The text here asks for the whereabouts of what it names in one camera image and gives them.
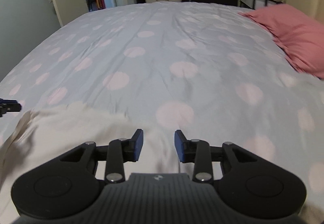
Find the white fleece garment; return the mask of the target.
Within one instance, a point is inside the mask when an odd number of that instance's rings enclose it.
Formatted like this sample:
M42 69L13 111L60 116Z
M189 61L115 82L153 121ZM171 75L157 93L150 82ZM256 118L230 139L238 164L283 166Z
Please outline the white fleece garment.
M1 223L18 217L11 187L20 175L84 142L104 146L118 138L131 138L137 129L143 130L144 143L139 161L125 165L126 176L132 172L177 173L173 136L149 124L137 124L123 114L110 114L81 102L25 112L1 145Z

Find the pink pillow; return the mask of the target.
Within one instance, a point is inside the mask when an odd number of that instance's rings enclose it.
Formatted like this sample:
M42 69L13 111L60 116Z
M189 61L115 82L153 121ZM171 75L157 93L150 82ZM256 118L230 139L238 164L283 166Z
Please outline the pink pillow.
M287 4L263 7L241 16L269 31L297 72L323 79L322 23Z

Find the polka dot bed sheet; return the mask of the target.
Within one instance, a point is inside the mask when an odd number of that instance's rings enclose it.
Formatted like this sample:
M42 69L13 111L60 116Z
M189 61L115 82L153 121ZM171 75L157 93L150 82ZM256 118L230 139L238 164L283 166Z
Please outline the polka dot bed sheet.
M269 32L237 7L153 3L85 14L2 81L22 115L81 102L165 135L231 141L295 173L323 201L323 81L296 72Z

